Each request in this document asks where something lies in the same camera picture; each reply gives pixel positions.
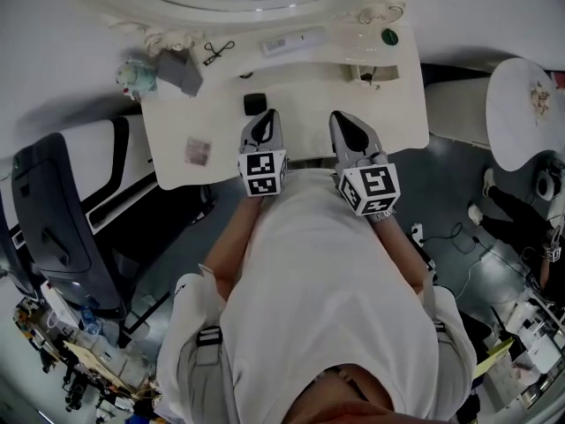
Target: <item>round white table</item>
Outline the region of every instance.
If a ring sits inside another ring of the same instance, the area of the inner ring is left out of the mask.
[[[549,93],[548,110],[536,111],[532,91]],[[426,88],[430,132],[490,148],[507,171],[537,153],[565,149],[565,111],[554,83],[538,65],[512,58],[485,79],[442,82]]]

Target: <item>white t-shirt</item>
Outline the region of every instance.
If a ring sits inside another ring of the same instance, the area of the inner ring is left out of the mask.
[[[256,225],[241,280],[222,312],[240,421],[280,424],[316,375],[342,364],[376,377],[396,412],[437,418],[434,324],[369,223],[335,190],[330,173],[287,176]],[[453,295],[436,288],[436,301],[438,315],[462,335],[462,365],[469,370],[475,354]],[[183,311],[184,329],[195,311]],[[173,327],[169,333],[182,331]],[[159,363],[171,357],[172,373],[177,355],[171,346],[165,341]],[[470,378],[460,382],[463,395],[448,400],[452,414],[471,386]]]

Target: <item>gray floor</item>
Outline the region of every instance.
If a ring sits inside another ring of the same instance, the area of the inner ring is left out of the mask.
[[[402,188],[402,197],[396,205],[397,218],[406,231],[413,223],[422,223],[425,238],[448,236],[454,225],[461,222],[463,231],[453,241],[461,250],[470,251],[475,245],[471,237],[476,235],[485,246],[492,247],[513,265],[518,262],[508,246],[496,243],[471,223],[467,206],[470,201],[475,201],[488,215],[506,219],[481,194],[482,170],[486,165],[494,166],[497,185],[530,202],[533,200],[531,179],[535,160],[521,170],[508,173],[495,166],[490,151],[436,137],[430,139],[426,149],[406,150],[391,155],[390,160],[396,164]],[[133,307],[138,314],[149,308],[151,297],[158,299],[166,291],[172,292],[178,278],[197,271],[198,262],[204,259],[238,200],[245,194],[239,178],[215,185],[213,190],[218,197],[214,211],[187,228],[139,284]],[[547,205],[540,200],[535,200],[534,206],[542,215],[546,212]],[[483,261],[472,268],[469,285],[457,302],[463,311],[483,322],[493,322],[490,305],[506,314],[523,289],[523,279],[481,246],[476,246],[469,254],[461,254],[451,241],[432,239],[426,242],[425,250],[437,264],[439,284],[448,287],[455,295],[462,290],[471,264],[484,256]],[[158,352],[171,309],[172,299],[169,299],[147,321],[151,330],[139,345],[150,358]]]

